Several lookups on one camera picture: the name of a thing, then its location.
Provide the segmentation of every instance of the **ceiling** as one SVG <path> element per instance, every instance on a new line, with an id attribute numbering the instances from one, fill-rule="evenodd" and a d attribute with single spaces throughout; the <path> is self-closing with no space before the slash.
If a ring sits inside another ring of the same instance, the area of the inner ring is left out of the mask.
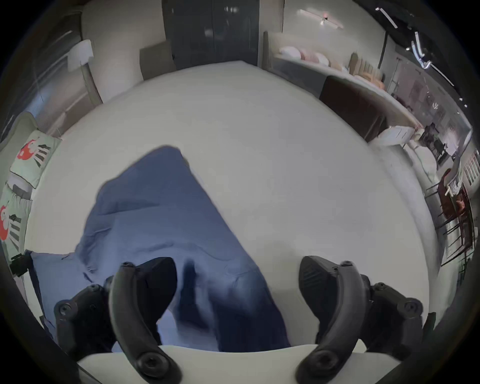
<path id="1" fill-rule="evenodd" d="M 455 79 L 445 62 L 443 54 L 441 53 L 434 40 L 429 36 L 422 20 L 415 16 L 415 14 L 408 11 L 405 5 L 400 4 L 397 0 L 353 0 L 363 9 L 365 9 L 384 29 L 388 32 L 391 38 L 403 48 L 411 46 L 411 41 L 415 41 L 415 32 L 419 33 L 421 48 L 425 57 L 424 61 L 431 60 L 432 63 L 446 76 L 453 84 Z M 394 28 L 383 13 L 376 11 L 379 7 L 384 9 L 388 15 L 393 19 L 398 28 Z M 405 52 L 405 56 L 413 62 L 417 62 L 411 52 Z"/>

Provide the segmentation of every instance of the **dark wardrobe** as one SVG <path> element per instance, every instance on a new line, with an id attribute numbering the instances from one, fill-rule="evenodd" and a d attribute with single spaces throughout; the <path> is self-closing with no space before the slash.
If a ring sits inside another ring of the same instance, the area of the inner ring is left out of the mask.
<path id="1" fill-rule="evenodd" d="M 162 0 L 177 69 L 242 60 L 257 65 L 259 0 Z"/>

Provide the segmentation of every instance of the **screw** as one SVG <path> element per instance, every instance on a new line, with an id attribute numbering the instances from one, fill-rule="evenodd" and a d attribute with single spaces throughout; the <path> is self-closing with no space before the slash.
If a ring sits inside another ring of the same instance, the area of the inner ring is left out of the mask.
<path id="1" fill-rule="evenodd" d="M 373 286 L 373 288 L 376 289 L 377 291 L 381 291 L 387 288 L 387 286 L 385 285 L 385 283 L 377 283 Z"/>
<path id="2" fill-rule="evenodd" d="M 70 306 L 69 303 L 64 303 L 59 308 L 59 312 L 62 316 L 65 316 L 71 310 L 72 310 L 72 307 Z"/>
<path id="3" fill-rule="evenodd" d="M 334 369 L 339 361 L 334 352 L 324 349 L 316 351 L 308 357 L 308 367 L 313 375 L 321 376 Z"/>
<path id="4" fill-rule="evenodd" d="M 412 319 L 420 315 L 423 311 L 423 306 L 420 301 L 414 298 L 405 298 L 397 305 L 397 310 L 406 319 Z"/>
<path id="5" fill-rule="evenodd" d="M 147 352 L 137 360 L 138 369 L 144 375 L 153 378 L 162 378 L 168 372 L 170 363 L 165 356 L 155 352 Z"/>

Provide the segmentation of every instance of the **ceiling light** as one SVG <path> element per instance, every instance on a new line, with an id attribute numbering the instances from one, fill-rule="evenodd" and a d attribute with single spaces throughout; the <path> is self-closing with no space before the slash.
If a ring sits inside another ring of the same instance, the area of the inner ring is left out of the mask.
<path id="1" fill-rule="evenodd" d="M 319 14 L 317 14 L 318 11 L 316 10 L 313 10 L 312 8 L 308 8 L 309 11 L 306 11 L 304 9 L 299 9 L 297 11 L 297 14 L 299 15 L 303 15 L 303 16 L 307 16 L 307 17 L 310 17 L 312 19 L 315 19 L 317 21 L 320 22 L 320 25 L 327 25 L 333 29 L 337 29 L 337 28 L 341 28 L 343 29 L 343 25 L 338 23 L 338 22 L 334 22 L 333 20 L 329 20 L 328 19 L 328 13 L 324 12 L 323 13 L 323 16 L 320 16 Z"/>
<path id="2" fill-rule="evenodd" d="M 395 22 L 392 20 L 392 18 L 388 15 L 387 12 L 385 12 L 385 10 L 383 8 L 375 8 L 376 11 L 380 11 L 381 13 L 384 14 L 384 16 L 388 19 L 388 21 L 394 26 L 395 29 L 397 29 L 397 25 L 395 24 Z"/>
<path id="3" fill-rule="evenodd" d="M 415 40 L 417 41 L 417 47 L 418 47 L 418 49 L 419 49 L 419 55 L 420 55 L 420 57 L 425 56 L 425 54 L 421 51 L 420 38 L 419 38 L 419 33 L 418 33 L 417 31 L 415 31 Z"/>
<path id="4" fill-rule="evenodd" d="M 419 62 L 420 66 L 423 68 L 423 69 L 427 69 L 430 67 L 430 65 L 432 64 L 432 62 L 430 60 L 428 60 L 426 63 L 424 63 L 422 61 L 422 59 L 420 58 L 418 52 L 417 52 L 417 48 L 415 47 L 415 43 L 412 41 L 412 51 L 413 51 L 413 54 L 415 55 L 415 58 L 417 59 L 417 61 Z"/>
<path id="5" fill-rule="evenodd" d="M 447 80 L 447 81 L 451 84 L 452 87 L 454 87 L 454 85 L 453 85 L 453 83 L 450 81 L 450 79 L 449 79 L 448 77 L 446 77 L 446 76 L 442 73 L 441 70 L 439 70 L 439 69 L 438 69 L 437 67 L 435 67 L 433 64 L 432 64 L 432 68 L 435 69 L 440 75 L 442 75 L 442 76 L 445 78 L 445 80 Z"/>

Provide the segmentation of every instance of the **red graphic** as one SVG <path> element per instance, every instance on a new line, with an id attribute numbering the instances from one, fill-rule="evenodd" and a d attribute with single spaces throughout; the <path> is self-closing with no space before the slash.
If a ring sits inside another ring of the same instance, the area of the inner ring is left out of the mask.
<path id="1" fill-rule="evenodd" d="M 0 208 L 0 239 L 5 241 L 8 236 L 8 213 L 4 205 Z"/>
<path id="2" fill-rule="evenodd" d="M 20 152 L 17 155 L 17 159 L 20 160 L 28 160 L 31 158 L 34 154 L 35 151 L 38 149 L 36 145 L 36 140 L 30 140 L 27 144 L 25 144 Z"/>

